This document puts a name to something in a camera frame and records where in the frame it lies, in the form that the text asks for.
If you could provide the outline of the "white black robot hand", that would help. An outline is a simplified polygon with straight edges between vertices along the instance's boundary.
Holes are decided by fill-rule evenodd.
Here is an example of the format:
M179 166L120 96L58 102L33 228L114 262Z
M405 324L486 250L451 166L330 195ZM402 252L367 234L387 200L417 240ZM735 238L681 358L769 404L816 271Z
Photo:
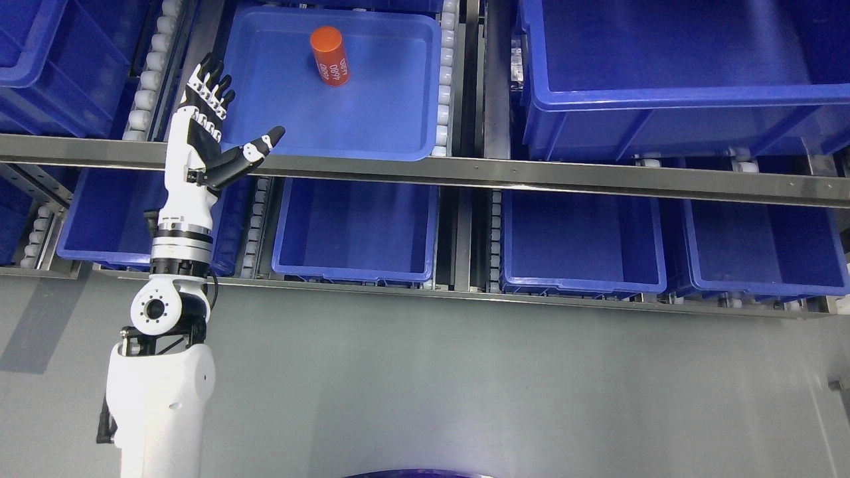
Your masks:
M256 139L222 149L228 107L236 97L224 61L209 52L194 67L183 88L168 129L164 184L165 205L159 230L191 232L213 229L212 207L221 192L258 169L283 136L276 126Z

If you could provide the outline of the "blue robot base edge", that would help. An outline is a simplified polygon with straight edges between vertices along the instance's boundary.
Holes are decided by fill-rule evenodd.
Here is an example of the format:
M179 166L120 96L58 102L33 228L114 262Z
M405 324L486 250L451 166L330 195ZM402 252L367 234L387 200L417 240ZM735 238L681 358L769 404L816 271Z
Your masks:
M348 475L348 478L490 478L490 475L461 472L451 469L408 468L386 469Z

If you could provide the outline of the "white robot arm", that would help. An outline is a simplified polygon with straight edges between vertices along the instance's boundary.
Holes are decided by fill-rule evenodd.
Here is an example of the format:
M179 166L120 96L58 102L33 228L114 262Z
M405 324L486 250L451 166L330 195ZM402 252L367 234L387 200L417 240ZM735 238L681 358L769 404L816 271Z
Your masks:
M212 227L210 214L159 212L151 272L110 352L104 393L122 477L201 474L203 422L216 383L205 342Z

